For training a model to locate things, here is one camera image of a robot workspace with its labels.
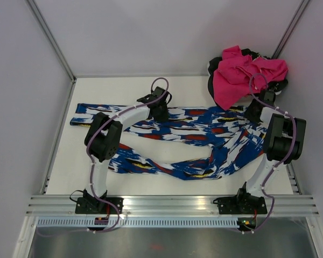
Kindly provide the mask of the blue white patterned trousers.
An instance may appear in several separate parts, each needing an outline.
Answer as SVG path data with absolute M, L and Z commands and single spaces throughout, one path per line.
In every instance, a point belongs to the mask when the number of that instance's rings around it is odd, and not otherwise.
M 168 121 L 139 121 L 126 132 L 152 140 L 210 147 L 209 157 L 158 163 L 121 144 L 109 169 L 120 174 L 168 174 L 181 180 L 229 176 L 263 154 L 267 129 L 244 118 L 245 106 L 170 107 Z

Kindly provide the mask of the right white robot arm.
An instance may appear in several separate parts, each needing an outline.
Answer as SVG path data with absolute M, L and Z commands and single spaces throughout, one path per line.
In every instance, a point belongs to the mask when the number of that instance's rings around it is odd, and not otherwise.
M 266 214 L 266 189 L 279 167 L 300 158 L 303 151 L 307 122 L 291 118 L 274 107 L 276 94 L 263 90 L 256 101 L 259 120 L 268 124 L 263 143 L 263 158 L 253 176 L 244 183 L 234 198 L 239 214 Z

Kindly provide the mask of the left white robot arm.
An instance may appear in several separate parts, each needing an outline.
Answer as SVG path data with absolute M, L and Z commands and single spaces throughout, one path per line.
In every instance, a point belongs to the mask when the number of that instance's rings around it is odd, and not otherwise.
M 84 140 L 86 153 L 91 160 L 89 183 L 79 191 L 81 197 L 71 199 L 76 203 L 76 214 L 108 216 L 114 212 L 122 213 L 123 198 L 107 196 L 109 163 L 119 149 L 122 132 L 148 118 L 166 121 L 167 105 L 171 99 L 168 89 L 156 87 L 123 110 L 115 111 L 112 115 L 99 112 L 94 116 Z

